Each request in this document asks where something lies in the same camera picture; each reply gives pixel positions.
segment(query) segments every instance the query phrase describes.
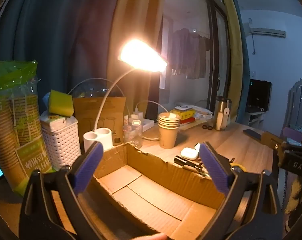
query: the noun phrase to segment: tv stand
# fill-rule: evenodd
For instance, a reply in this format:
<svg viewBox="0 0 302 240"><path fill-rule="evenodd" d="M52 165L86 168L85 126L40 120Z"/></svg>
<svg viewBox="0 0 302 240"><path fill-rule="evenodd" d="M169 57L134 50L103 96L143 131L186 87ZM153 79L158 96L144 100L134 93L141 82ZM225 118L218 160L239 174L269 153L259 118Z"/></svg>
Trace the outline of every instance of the tv stand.
<svg viewBox="0 0 302 240"><path fill-rule="evenodd" d="M243 123L252 128L261 129L266 112L244 113Z"/></svg>

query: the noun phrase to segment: white lamp base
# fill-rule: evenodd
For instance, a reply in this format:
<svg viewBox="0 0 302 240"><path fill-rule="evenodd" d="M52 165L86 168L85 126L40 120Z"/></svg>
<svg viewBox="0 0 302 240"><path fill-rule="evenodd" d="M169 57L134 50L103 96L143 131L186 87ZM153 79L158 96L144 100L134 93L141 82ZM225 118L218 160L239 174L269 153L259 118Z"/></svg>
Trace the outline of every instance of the white lamp base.
<svg viewBox="0 0 302 240"><path fill-rule="evenodd" d="M96 131L86 132L83 135L84 151L90 148L94 142L100 142L103 145L103 150L107 151L113 147L112 131L109 128L98 128Z"/></svg>

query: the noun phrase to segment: scissors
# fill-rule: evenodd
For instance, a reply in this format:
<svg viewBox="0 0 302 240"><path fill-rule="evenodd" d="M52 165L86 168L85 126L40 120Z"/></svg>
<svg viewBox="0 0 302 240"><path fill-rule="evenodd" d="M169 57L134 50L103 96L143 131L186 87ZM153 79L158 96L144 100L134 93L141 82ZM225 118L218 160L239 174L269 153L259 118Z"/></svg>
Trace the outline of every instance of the scissors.
<svg viewBox="0 0 302 240"><path fill-rule="evenodd" d="M213 130L213 127L211 125L203 124L202 125L203 129L208 129L208 130Z"/></svg>

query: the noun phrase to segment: finger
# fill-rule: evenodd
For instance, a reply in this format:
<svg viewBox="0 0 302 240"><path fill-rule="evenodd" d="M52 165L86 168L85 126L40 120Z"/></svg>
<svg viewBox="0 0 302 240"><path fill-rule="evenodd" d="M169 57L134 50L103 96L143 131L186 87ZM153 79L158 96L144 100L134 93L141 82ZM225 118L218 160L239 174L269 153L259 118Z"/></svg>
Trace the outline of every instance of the finger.
<svg viewBox="0 0 302 240"><path fill-rule="evenodd" d="M153 236L141 236L132 240L167 240L167 236L164 233L160 233Z"/></svg>

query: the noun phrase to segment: cardboard packaging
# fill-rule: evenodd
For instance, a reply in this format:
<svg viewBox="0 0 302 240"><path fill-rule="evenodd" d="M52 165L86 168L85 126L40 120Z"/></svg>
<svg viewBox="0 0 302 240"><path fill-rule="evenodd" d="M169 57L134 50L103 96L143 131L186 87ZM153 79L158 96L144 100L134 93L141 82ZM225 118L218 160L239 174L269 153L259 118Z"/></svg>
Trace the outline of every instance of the cardboard packaging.
<svg viewBox="0 0 302 240"><path fill-rule="evenodd" d="M78 120L80 144L83 135L92 131L103 98L73 98L75 118ZM113 145L123 143L123 111L126 98L108 97L98 122L98 128L106 127L112 131Z"/></svg>
<svg viewBox="0 0 302 240"><path fill-rule="evenodd" d="M94 183L146 234L194 240L224 200L203 176L126 143L106 151Z"/></svg>

